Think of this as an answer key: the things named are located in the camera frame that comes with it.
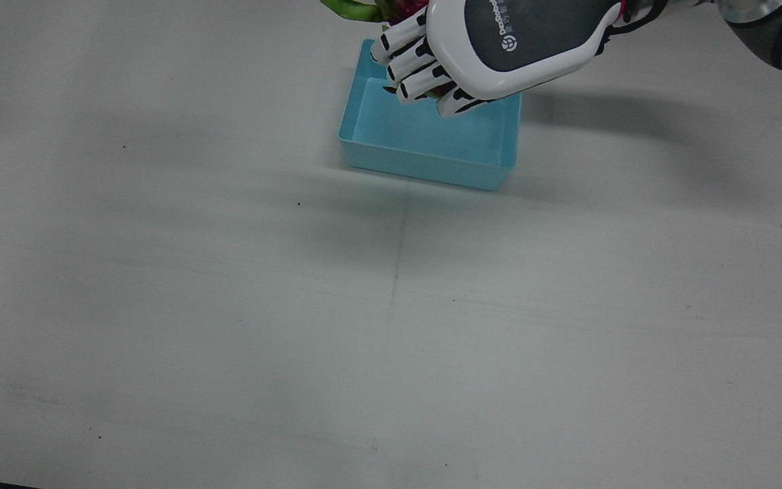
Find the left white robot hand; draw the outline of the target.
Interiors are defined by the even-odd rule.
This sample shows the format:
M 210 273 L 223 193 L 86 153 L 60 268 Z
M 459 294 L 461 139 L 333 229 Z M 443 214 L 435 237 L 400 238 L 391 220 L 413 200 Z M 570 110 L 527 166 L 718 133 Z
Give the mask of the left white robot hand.
M 592 60 L 623 1 L 431 1 L 371 47 L 401 103 L 448 87 L 443 117 L 577 71 Z

